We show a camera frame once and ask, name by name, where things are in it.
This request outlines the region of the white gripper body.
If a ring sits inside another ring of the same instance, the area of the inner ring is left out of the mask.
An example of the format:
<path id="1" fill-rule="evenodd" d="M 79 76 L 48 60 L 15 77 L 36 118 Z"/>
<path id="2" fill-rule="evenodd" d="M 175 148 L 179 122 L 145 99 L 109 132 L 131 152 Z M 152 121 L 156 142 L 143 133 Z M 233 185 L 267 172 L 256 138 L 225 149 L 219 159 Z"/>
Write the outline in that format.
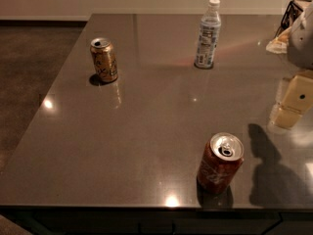
<path id="1" fill-rule="evenodd" d="M 292 23 L 288 59 L 302 69 L 313 69 L 313 3 Z"/>

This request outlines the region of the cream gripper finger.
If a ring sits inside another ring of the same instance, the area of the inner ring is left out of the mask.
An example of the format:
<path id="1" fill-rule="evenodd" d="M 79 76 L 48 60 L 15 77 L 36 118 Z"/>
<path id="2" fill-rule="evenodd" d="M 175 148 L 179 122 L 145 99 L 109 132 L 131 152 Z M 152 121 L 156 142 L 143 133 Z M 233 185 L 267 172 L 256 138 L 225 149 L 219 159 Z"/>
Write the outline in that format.
<path id="1" fill-rule="evenodd" d="M 273 107 L 273 124 L 291 129 L 313 107 L 313 75 L 298 73 L 284 77 L 278 87 Z"/>
<path id="2" fill-rule="evenodd" d="M 286 54 L 287 47 L 289 45 L 290 34 L 290 28 L 283 30 L 267 44 L 266 50 L 273 54 Z"/>

